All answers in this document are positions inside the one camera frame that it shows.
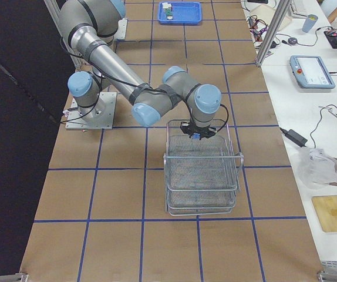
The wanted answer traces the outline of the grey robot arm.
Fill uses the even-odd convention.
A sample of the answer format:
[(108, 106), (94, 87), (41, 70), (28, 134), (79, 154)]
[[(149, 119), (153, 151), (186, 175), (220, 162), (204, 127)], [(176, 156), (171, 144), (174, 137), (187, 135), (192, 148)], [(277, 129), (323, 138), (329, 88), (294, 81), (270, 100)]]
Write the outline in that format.
[(59, 14), (63, 40), (81, 54), (132, 105), (132, 115), (144, 127), (160, 120), (179, 102), (190, 114), (182, 122), (183, 133), (192, 138), (211, 138), (215, 113), (221, 106), (221, 92), (212, 84), (201, 84), (178, 66), (170, 67), (158, 88), (138, 76), (105, 42), (118, 31), (126, 14), (122, 1), (66, 1)]

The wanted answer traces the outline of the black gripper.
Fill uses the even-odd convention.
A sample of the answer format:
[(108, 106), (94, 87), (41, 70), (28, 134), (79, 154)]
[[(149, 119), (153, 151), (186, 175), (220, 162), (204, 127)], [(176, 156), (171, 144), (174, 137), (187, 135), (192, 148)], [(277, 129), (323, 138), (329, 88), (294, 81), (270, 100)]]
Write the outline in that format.
[(202, 138), (209, 139), (216, 135), (217, 129), (215, 127), (198, 127), (193, 121), (181, 122), (180, 129), (189, 138), (201, 140)]

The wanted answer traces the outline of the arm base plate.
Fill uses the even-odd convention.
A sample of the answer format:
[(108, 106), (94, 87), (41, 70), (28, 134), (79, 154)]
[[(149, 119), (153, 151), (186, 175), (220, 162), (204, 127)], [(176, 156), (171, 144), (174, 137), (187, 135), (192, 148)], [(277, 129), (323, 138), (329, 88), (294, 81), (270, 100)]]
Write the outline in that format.
[(115, 41), (124, 41), (126, 39), (128, 19), (123, 18), (118, 22), (118, 30), (114, 34)]
[(73, 98), (71, 108), (74, 109), (65, 110), (65, 115), (69, 119), (65, 123), (65, 128), (67, 130), (111, 130), (116, 100), (116, 92), (101, 92), (94, 108), (82, 109), (77, 106), (77, 102)]

